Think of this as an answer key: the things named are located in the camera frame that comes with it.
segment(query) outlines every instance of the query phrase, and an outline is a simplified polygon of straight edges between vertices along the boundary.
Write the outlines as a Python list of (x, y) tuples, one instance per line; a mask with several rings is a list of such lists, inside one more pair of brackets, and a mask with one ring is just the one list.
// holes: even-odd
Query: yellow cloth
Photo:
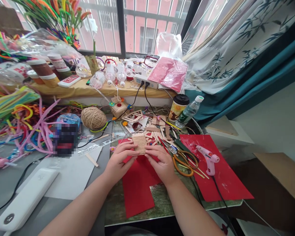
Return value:
[[(91, 86), (86, 85), (86, 82), (88, 81), (88, 78), (82, 78), (80, 81), (75, 83), (69, 88), (64, 87), (55, 87), (55, 88), (49, 88), (46, 85), (38, 85), (36, 83), (33, 83), (32, 86), (37, 89), (42, 97), (44, 98), (52, 98), (54, 95), (56, 98), (77, 98), (77, 97), (101, 97), (99, 92), (97, 92), (95, 89), (93, 89)], [(131, 88), (132, 85), (139, 86), (136, 82), (130, 83), (129, 81), (125, 81), (126, 85), (125, 87), (118, 86), (119, 89), (119, 96), (126, 97), (126, 96), (135, 96), (137, 93), (136, 88)], [(144, 97), (144, 87), (142, 90), (139, 90), (138, 96)], [(10, 91), (14, 92), (16, 86), (5, 86), (5, 88)], [(111, 85), (109, 86), (107, 83), (103, 85), (103, 87), (100, 89), (100, 91), (106, 96), (106, 97), (113, 97), (114, 95), (117, 95), (117, 89)], [(174, 97), (176, 96), (176, 92), (172, 90), (167, 90), (169, 94)], [(170, 96), (166, 93), (166, 91), (162, 89), (152, 89), (150, 87), (147, 88), (147, 97), (154, 97), (154, 98), (169, 98)]]

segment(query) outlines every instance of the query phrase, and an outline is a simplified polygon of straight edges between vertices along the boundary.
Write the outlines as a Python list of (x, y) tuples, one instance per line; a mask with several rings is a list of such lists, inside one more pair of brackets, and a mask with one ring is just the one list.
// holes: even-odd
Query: clear ruler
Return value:
[(115, 134), (115, 136), (113, 138), (110, 138), (110, 139), (107, 139), (101, 143), (98, 143), (98, 144), (94, 144), (90, 147), (87, 147), (83, 150), (80, 150), (78, 151), (78, 155), (85, 155), (86, 153), (90, 153), (92, 151), (94, 151), (95, 149), (97, 149), (98, 147), (103, 147), (103, 146), (106, 146), (108, 144), (111, 144), (119, 139), (127, 139), (130, 135), (118, 135), (118, 134)]

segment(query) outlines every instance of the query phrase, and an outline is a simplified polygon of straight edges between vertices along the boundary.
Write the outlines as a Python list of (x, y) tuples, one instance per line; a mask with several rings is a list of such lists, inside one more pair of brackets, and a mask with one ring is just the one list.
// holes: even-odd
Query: white power bank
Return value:
[(0, 216), (0, 230), (9, 234), (20, 229), (58, 173), (53, 169), (39, 169)]

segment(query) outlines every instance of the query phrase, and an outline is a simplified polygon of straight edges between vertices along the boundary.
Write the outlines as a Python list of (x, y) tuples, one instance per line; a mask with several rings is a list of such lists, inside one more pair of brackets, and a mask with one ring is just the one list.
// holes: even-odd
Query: ball of twine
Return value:
[(81, 120), (83, 122), (83, 125), (90, 129), (101, 128), (107, 122), (105, 114), (96, 107), (83, 109), (81, 112)]

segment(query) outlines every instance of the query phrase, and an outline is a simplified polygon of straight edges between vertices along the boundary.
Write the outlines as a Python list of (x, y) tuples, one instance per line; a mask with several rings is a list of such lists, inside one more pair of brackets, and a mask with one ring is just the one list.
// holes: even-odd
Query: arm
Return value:
[[(107, 167), (90, 186), (56, 216), (39, 236), (88, 235), (111, 188), (124, 176), (134, 163), (139, 152), (129, 149), (137, 147), (125, 142), (116, 148)], [(123, 160), (133, 156), (126, 164)]]
[[(156, 162), (151, 155), (157, 156), (160, 161)], [(145, 156), (166, 186), (176, 219), (183, 234), (185, 236), (223, 236), (224, 233), (215, 221), (175, 174), (172, 157), (165, 149), (161, 146), (146, 146)]]

